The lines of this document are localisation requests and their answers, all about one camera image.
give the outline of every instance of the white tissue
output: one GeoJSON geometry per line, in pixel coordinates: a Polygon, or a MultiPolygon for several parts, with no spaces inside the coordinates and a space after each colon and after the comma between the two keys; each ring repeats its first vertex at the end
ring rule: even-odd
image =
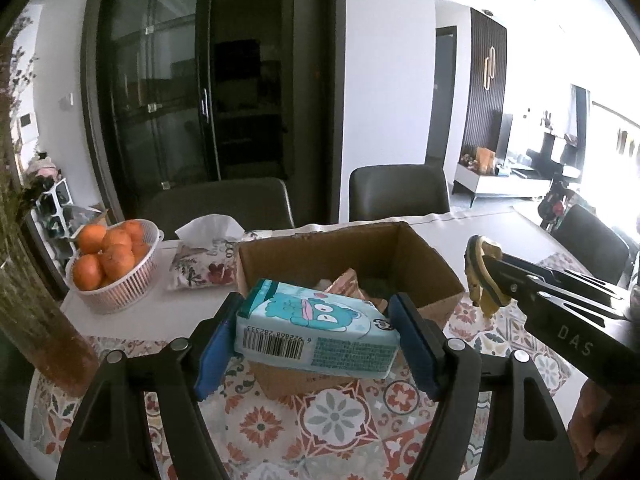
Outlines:
{"type": "Polygon", "coordinates": [[[231,216],[207,215],[191,220],[175,233],[188,247],[210,250],[220,240],[239,242],[244,229],[231,216]]]}

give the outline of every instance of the blue gripper pad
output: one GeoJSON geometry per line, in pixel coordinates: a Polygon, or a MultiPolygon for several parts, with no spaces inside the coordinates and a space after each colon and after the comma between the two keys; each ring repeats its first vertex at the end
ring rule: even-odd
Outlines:
{"type": "Polygon", "coordinates": [[[244,298],[240,294],[230,294],[225,303],[213,319],[203,321],[198,325],[192,338],[203,327],[212,330],[213,334],[200,355],[198,377],[193,391],[197,400],[204,400],[215,392],[222,384],[229,359],[234,355],[234,341],[236,339],[236,313],[244,298]]]}
{"type": "Polygon", "coordinates": [[[430,330],[427,320],[420,316],[405,294],[396,294],[389,299],[387,313],[391,325],[400,333],[400,347],[414,376],[415,385],[430,399],[439,400],[442,387],[438,383],[438,363],[428,341],[431,340],[435,351],[441,351],[442,346],[439,346],[433,334],[425,333],[425,329],[430,330]]]}

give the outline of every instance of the white tabletop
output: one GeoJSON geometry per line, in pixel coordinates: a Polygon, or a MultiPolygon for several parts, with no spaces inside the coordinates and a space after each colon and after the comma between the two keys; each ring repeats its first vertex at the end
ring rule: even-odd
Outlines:
{"type": "MultiPolygon", "coordinates": [[[[567,253],[547,232],[512,208],[494,213],[468,210],[439,216],[391,220],[408,222],[443,256],[465,287],[464,253],[466,243],[472,235],[485,235],[498,242],[505,252],[531,262],[538,262],[556,253],[567,253]]],[[[287,236],[301,232],[334,230],[345,225],[351,224],[309,225],[295,230],[264,232],[261,236],[287,236]]],[[[147,296],[127,310],[108,316],[93,314],[74,292],[67,295],[62,310],[82,335],[164,341],[178,336],[189,336],[201,320],[215,315],[233,288],[224,286],[201,290],[166,290],[168,269],[177,243],[162,243],[160,279],[157,285],[147,296]]],[[[554,397],[565,424],[576,405],[584,380],[584,375],[576,370],[554,397]]],[[[37,450],[29,450],[29,442],[24,442],[23,446],[23,455],[30,455],[25,458],[41,477],[53,478],[56,465],[37,450]]]]}

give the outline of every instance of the dining table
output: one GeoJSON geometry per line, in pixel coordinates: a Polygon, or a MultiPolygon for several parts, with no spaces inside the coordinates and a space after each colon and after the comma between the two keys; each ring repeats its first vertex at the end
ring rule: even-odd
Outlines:
{"type": "MultiPolygon", "coordinates": [[[[588,274],[551,235],[513,208],[383,221],[407,222],[440,253],[465,288],[464,254],[473,235],[487,236],[499,243],[504,252],[530,262],[588,274]]],[[[312,224],[293,230],[255,232],[254,237],[320,232],[357,223],[362,222],[312,224]]],[[[168,290],[169,268],[179,243],[172,240],[159,245],[158,279],[142,300],[125,310],[105,316],[94,314],[73,291],[66,296],[61,310],[100,359],[113,349],[120,349],[127,356],[158,352],[174,338],[189,336],[201,320],[215,316],[226,296],[235,290],[233,285],[168,290]]],[[[527,333],[525,321],[526,316],[515,302],[487,318],[465,294],[444,333],[487,354],[507,356],[516,349],[528,352],[567,425],[586,377],[527,333]]],[[[178,477],[164,435],[158,398],[153,392],[145,392],[144,399],[159,473],[163,480],[175,480],[178,477]]],[[[56,476],[80,402],[39,371],[34,372],[24,414],[24,437],[10,437],[43,480],[56,476]]],[[[461,478],[475,475],[490,405],[491,393],[481,392],[461,478]]],[[[401,358],[384,380],[354,379],[320,392],[271,400],[252,375],[249,363],[235,356],[228,364],[223,384],[199,407],[231,479],[404,480],[430,430],[437,403],[418,390],[401,358]],[[321,413],[331,413],[332,420],[337,421],[331,431],[325,432],[317,423],[321,413]]]]}

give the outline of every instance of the patterned tablecloth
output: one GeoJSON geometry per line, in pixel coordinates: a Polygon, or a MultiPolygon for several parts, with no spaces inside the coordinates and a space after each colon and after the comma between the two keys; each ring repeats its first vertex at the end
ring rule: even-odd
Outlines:
{"type": "MultiPolygon", "coordinates": [[[[541,262],[552,268],[584,268],[564,254],[541,262]]],[[[572,367],[524,330],[516,304],[491,319],[464,298],[445,334],[486,354],[528,352],[554,395],[572,367]]],[[[89,336],[99,356],[121,349],[129,356],[158,352],[163,341],[89,336]]],[[[480,393],[462,472],[480,460],[490,408],[480,393]]],[[[58,462],[80,399],[40,377],[31,413],[31,443],[58,462]]],[[[164,438],[156,394],[146,393],[149,433],[165,480],[177,479],[164,438]]],[[[404,359],[396,359],[386,380],[354,380],[314,394],[267,399],[247,362],[233,358],[220,389],[200,403],[220,459],[232,479],[404,480],[429,431],[437,404],[415,387],[404,359]]]]}

